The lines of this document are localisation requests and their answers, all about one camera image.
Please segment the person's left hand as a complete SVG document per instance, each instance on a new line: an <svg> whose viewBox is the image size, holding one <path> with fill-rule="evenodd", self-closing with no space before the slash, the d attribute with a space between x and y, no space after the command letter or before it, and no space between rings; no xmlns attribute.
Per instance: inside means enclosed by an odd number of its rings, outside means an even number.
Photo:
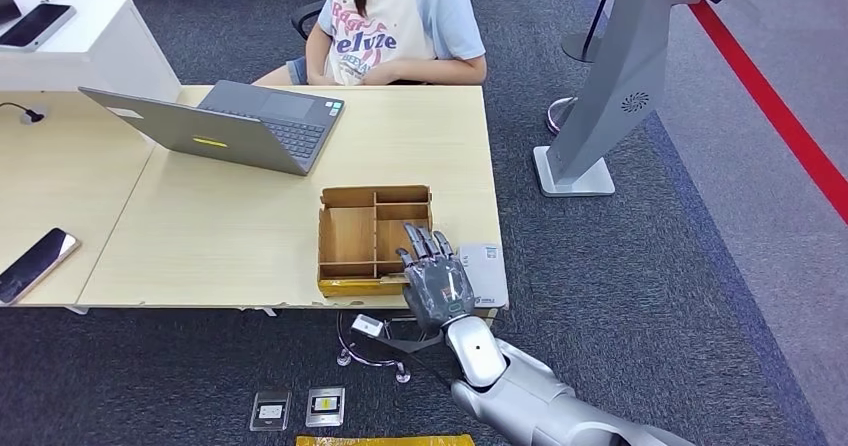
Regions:
<svg viewBox="0 0 848 446"><path fill-rule="evenodd" d="M389 85L399 80L397 65L393 62L380 63L368 70L361 84L368 86Z"/></svg>

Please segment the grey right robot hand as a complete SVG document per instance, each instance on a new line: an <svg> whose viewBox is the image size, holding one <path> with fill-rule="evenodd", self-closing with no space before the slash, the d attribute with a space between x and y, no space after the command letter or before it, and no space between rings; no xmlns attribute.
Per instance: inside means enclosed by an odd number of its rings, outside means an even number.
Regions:
<svg viewBox="0 0 848 446"><path fill-rule="evenodd" d="M473 288L459 257L440 231L431 232L408 222L403 227L415 253L396 250L408 280L403 296L419 327L434 334L473 312Z"/></svg>

